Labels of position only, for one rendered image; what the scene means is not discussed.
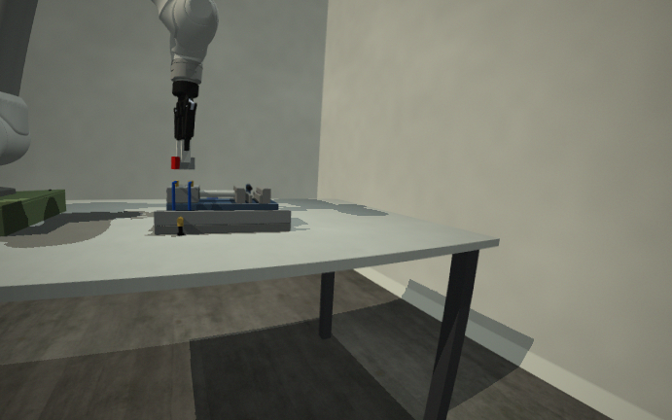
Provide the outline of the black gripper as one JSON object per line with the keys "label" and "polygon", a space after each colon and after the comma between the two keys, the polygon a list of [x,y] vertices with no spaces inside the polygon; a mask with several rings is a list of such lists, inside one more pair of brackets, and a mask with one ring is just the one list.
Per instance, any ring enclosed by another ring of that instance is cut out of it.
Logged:
{"label": "black gripper", "polygon": [[181,157],[181,162],[191,162],[191,137],[194,137],[197,106],[193,98],[198,97],[198,84],[188,81],[175,81],[172,85],[172,94],[178,97],[176,108],[173,109],[176,157]]}

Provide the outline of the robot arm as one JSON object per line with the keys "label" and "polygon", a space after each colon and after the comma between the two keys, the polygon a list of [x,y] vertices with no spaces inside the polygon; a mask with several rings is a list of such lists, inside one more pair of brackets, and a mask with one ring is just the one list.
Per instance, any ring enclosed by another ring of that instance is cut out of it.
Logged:
{"label": "robot arm", "polygon": [[[203,60],[219,24],[215,2],[152,1],[170,32],[170,80],[200,85]],[[31,142],[28,107],[19,90],[37,4],[38,0],[0,0],[0,165],[22,158]]]}

